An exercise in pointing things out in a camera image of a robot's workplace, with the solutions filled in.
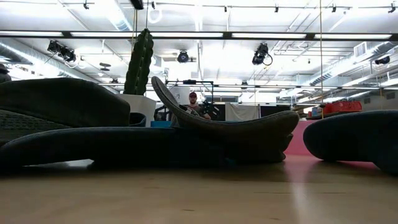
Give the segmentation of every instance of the red object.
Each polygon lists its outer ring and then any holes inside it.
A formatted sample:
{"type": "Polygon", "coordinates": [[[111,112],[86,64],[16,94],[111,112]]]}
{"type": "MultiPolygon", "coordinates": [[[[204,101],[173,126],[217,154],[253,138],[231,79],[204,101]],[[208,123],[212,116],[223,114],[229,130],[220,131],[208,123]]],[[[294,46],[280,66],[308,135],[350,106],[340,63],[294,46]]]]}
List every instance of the red object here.
{"type": "Polygon", "coordinates": [[[341,101],[326,104],[325,108],[323,109],[323,114],[359,111],[362,111],[362,105],[360,101],[341,101]]]}

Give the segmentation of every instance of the wooden floor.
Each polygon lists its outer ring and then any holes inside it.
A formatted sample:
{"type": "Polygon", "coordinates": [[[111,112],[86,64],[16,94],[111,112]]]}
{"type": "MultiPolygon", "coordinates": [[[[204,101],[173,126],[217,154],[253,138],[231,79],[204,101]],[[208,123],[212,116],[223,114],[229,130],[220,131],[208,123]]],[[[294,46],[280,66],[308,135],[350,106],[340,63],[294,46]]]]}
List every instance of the wooden floor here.
{"type": "Polygon", "coordinates": [[[0,176],[0,223],[397,223],[398,177],[370,163],[230,169],[86,169],[89,161],[0,176]]]}

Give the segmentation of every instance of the green cactus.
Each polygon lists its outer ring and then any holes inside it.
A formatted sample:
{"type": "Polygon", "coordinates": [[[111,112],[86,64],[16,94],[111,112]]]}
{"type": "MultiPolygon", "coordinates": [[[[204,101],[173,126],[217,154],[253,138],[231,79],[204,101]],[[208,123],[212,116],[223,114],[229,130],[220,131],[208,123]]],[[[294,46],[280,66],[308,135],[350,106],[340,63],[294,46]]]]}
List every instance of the green cactus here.
{"type": "Polygon", "coordinates": [[[149,66],[154,41],[149,29],[144,29],[137,37],[131,53],[129,68],[124,83],[124,94],[144,95],[148,83],[149,66]]]}

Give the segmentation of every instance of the spotlight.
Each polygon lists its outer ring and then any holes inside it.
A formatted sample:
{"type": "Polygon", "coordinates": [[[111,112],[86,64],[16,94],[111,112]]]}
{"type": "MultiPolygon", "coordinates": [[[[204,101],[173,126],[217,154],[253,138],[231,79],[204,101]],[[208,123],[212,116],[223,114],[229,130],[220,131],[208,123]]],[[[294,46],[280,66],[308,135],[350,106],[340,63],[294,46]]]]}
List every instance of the spotlight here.
{"type": "Polygon", "coordinates": [[[50,40],[49,47],[47,50],[53,54],[57,54],[59,51],[61,51],[62,46],[58,44],[57,41],[50,40]]]}
{"type": "Polygon", "coordinates": [[[180,51],[180,54],[177,57],[177,61],[180,63],[186,63],[189,60],[189,56],[187,54],[187,51],[182,50],[180,51]]]}
{"type": "Polygon", "coordinates": [[[260,46],[255,51],[253,59],[252,59],[251,62],[253,63],[253,65],[264,64],[264,65],[268,66],[268,65],[271,65],[273,61],[274,61],[274,59],[268,53],[267,44],[261,43],[260,46]],[[264,63],[264,59],[266,58],[267,55],[271,58],[271,62],[269,64],[264,63]]]}
{"type": "Polygon", "coordinates": [[[69,50],[66,47],[62,47],[59,51],[58,56],[63,58],[67,62],[74,62],[76,60],[76,55],[74,50],[69,50]]]}
{"type": "Polygon", "coordinates": [[[390,56],[387,56],[387,57],[384,57],[382,59],[374,61],[374,63],[376,63],[376,65],[379,65],[379,64],[385,65],[385,64],[387,64],[389,62],[390,62],[390,56]]]}
{"type": "Polygon", "coordinates": [[[76,60],[75,51],[67,49],[66,47],[60,45],[57,41],[50,40],[47,50],[53,54],[58,54],[58,56],[66,62],[74,62],[76,60]]]}

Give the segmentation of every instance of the fluorescent light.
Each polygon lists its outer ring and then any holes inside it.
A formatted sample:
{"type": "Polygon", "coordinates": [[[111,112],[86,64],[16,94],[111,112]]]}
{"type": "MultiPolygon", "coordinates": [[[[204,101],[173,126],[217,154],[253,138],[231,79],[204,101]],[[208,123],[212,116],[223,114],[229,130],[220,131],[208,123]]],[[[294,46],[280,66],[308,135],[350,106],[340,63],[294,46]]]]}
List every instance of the fluorescent light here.
{"type": "Polygon", "coordinates": [[[365,92],[362,92],[362,93],[357,93],[357,94],[354,94],[354,95],[352,95],[352,96],[349,96],[348,98],[356,98],[356,97],[365,95],[365,94],[367,94],[367,93],[369,93],[369,92],[370,92],[370,91],[365,91],[365,92]]]}
{"type": "Polygon", "coordinates": [[[341,87],[342,90],[378,90],[378,87],[341,87]]]}
{"type": "MultiPolygon", "coordinates": [[[[311,86],[310,88],[322,89],[322,86],[311,86]]],[[[324,86],[324,87],[323,87],[323,90],[326,90],[326,89],[329,89],[329,90],[331,90],[331,89],[337,89],[337,87],[324,86]]]]}
{"type": "Polygon", "coordinates": [[[151,32],[153,37],[223,37],[221,32],[151,32]]]}
{"type": "Polygon", "coordinates": [[[233,33],[236,38],[272,38],[272,39],[304,39],[306,34],[261,34],[261,33],[233,33]]]}
{"type": "Polygon", "coordinates": [[[61,32],[50,32],[50,31],[0,31],[0,35],[6,36],[51,36],[51,37],[63,37],[61,32]]]}
{"type": "MultiPolygon", "coordinates": [[[[322,39],[390,39],[391,34],[322,34],[322,39]]],[[[320,34],[315,34],[314,39],[320,39],[320,34]]]]}
{"type": "Polygon", "coordinates": [[[295,88],[295,86],[264,85],[261,88],[295,88]]]}
{"type": "Polygon", "coordinates": [[[70,32],[74,37],[132,37],[132,32],[70,32]]]}
{"type": "Polygon", "coordinates": [[[254,85],[218,85],[221,88],[254,88],[254,85]]]}

